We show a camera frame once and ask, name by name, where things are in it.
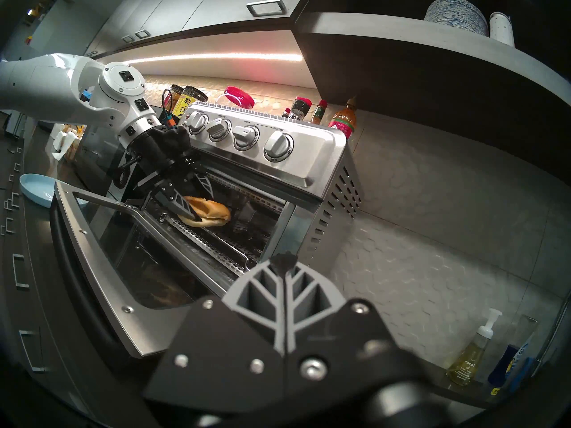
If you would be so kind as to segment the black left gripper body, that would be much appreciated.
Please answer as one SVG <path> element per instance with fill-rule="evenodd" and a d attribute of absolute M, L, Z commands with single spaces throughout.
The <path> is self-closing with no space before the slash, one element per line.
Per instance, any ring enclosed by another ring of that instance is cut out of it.
<path fill-rule="evenodd" d="M 199 192 L 199 156 L 192 150 L 186 126 L 152 126 L 128 137 L 126 153 L 136 159 L 127 192 L 150 192 L 157 183 L 172 183 L 180 192 Z"/>

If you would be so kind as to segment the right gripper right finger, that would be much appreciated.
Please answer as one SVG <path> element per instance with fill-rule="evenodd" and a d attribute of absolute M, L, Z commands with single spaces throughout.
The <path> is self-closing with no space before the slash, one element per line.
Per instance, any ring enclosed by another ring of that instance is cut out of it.
<path fill-rule="evenodd" d="M 397 346 L 367 300 L 346 300 L 285 254 L 286 389 L 430 389 L 419 359 Z"/>

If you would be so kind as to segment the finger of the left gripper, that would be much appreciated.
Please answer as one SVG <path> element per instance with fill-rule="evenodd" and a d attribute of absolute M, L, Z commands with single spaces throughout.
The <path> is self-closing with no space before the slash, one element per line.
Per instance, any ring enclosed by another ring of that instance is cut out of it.
<path fill-rule="evenodd" d="M 200 221 L 200 216 L 177 191 L 172 182 L 154 183 L 151 193 L 152 197 L 171 213 L 192 221 Z"/>
<path fill-rule="evenodd" d="M 203 166 L 189 166 L 188 183 L 194 188 L 193 196 L 214 196 L 212 184 L 208 178 L 208 173 Z"/>

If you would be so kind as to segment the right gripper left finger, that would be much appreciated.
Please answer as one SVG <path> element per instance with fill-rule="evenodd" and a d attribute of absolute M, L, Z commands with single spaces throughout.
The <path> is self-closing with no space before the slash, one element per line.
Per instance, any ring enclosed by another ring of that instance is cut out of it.
<path fill-rule="evenodd" d="M 286 359 L 286 255 L 190 307 L 147 384 L 149 401 L 279 401 Z"/>

